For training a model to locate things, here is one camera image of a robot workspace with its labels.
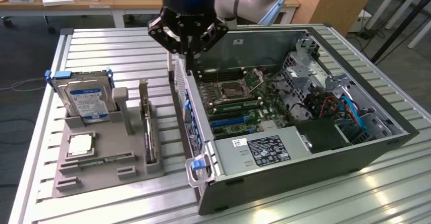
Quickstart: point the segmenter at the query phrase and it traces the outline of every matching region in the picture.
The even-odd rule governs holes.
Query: aluminum table
[[[184,171],[165,50],[141,28],[70,30],[60,36],[50,70],[90,71],[109,66],[116,86],[128,87],[128,107],[137,107],[138,79],[148,79],[166,174],[52,198],[65,110],[46,87],[9,223],[431,223],[429,114],[332,28],[311,26],[419,129],[403,147],[352,174],[200,216]],[[320,60],[333,73],[340,72],[324,52]]]

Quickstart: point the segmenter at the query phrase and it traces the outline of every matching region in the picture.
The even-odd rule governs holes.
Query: gray plastic holder
[[[128,91],[125,87],[112,89],[112,99],[118,105],[120,110],[108,113],[106,119],[109,122],[124,122],[125,132],[128,135],[133,134],[133,130],[129,122],[129,113],[125,106],[128,101]],[[85,127],[86,124],[96,123],[84,123],[81,117],[65,117],[64,121],[70,129]]]
[[[84,124],[82,121],[78,121],[78,117],[68,118],[73,122],[73,127],[65,124],[62,131],[52,189],[52,196],[54,198],[109,188],[164,175],[157,128],[157,109],[150,105],[148,95],[145,95],[144,99],[150,110],[146,107],[144,112],[149,112],[150,114],[149,132],[152,132],[152,149],[154,153],[152,155],[154,162],[146,163],[146,128],[144,128],[142,121],[148,119],[148,114],[145,118],[141,109],[126,110],[126,114],[121,114],[125,112],[126,90],[113,90],[112,97],[118,99],[118,102],[124,104],[122,107],[118,104],[121,111],[109,114],[110,121]],[[90,150],[76,156],[68,155],[70,137],[84,134],[92,136]]]

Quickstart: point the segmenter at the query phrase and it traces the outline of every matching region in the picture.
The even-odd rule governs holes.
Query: red cable
[[[323,108],[324,108],[324,103],[328,100],[328,98],[336,98],[335,96],[328,96],[324,98],[323,104],[321,104],[321,108],[320,108],[320,114],[319,114],[319,118],[321,118],[321,114],[323,114]]]

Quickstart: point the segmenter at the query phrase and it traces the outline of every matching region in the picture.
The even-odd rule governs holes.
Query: floor
[[[367,10],[373,13],[383,0],[371,0]],[[391,3],[391,11],[397,6],[397,1]],[[128,26],[144,26],[149,18],[141,16]],[[419,15],[411,22],[393,45],[405,38],[417,27],[425,16]],[[50,67],[54,53],[57,35],[46,33],[41,17],[13,18],[13,29],[6,29],[0,25],[0,184],[17,184],[24,166],[28,149],[26,140],[32,135],[32,123],[29,121],[6,121],[9,119],[28,119],[36,121],[38,105],[41,102],[42,90],[30,92],[14,92],[1,90],[12,83],[29,78],[42,77],[44,71]],[[109,28],[113,27],[112,17],[90,16],[81,17],[49,17],[54,28]],[[383,29],[385,38],[391,31]],[[367,43],[365,40],[349,39],[352,44],[360,48]],[[365,48],[365,53],[372,56],[385,39],[375,37]],[[417,103],[431,111],[431,95],[425,92],[431,88],[431,36],[428,35],[419,43],[415,50],[409,50],[405,43],[381,61],[379,68],[397,83],[403,90],[411,95]],[[22,88],[32,89],[44,85],[42,80],[33,81]],[[24,144],[5,145],[6,143],[25,142]],[[0,223],[6,223],[16,188],[0,188]]]

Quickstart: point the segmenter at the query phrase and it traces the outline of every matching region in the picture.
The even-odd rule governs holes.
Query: wooden table
[[[122,15],[158,14],[161,0],[74,0],[74,4],[44,7],[41,0],[34,3],[0,2],[0,16],[74,16],[74,15],[112,15],[114,27],[124,28]],[[297,0],[285,0],[281,9],[281,24],[292,20]]]

